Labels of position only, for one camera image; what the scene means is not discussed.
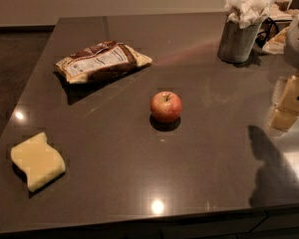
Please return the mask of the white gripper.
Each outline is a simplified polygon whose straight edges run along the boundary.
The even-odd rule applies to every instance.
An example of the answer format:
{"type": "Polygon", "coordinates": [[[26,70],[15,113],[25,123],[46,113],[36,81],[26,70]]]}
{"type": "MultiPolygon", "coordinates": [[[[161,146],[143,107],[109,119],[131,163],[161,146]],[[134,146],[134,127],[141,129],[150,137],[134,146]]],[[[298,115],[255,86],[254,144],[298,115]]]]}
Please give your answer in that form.
{"type": "MultiPolygon", "coordinates": [[[[284,48],[286,62],[299,69],[299,14],[287,30],[284,48]]],[[[281,76],[274,87],[269,125],[287,131],[299,119],[299,77],[281,76]]]]}

